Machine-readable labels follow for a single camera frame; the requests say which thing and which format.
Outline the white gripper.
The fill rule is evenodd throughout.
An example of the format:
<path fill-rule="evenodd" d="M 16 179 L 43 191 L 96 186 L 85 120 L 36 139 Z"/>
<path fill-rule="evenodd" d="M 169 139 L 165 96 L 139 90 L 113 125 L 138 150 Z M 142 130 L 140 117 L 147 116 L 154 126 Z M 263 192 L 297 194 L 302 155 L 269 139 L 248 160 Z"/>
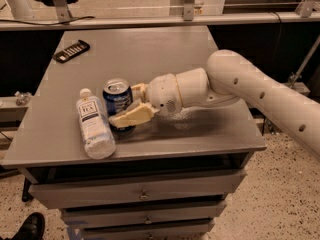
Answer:
<path fill-rule="evenodd" d="M 109 117 L 109 123 L 116 128 L 144 124 L 156 113 L 169 116 L 182 109 L 177 79 L 173 74 L 156 77 L 148 85 L 133 85 L 131 91 L 135 101 L 126 110 Z"/>

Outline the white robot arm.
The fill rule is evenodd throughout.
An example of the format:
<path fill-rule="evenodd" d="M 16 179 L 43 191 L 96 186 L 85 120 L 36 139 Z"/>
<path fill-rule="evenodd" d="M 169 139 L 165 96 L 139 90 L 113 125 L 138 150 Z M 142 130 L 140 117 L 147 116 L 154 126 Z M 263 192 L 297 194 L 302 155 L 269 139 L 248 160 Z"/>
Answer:
<path fill-rule="evenodd" d="M 109 118 L 116 128 L 188 107 L 212 108 L 243 99 L 310 154 L 320 156 L 320 104 L 264 74 L 231 50 L 210 55 L 205 68 L 166 74 L 132 87 L 134 102 Z"/>

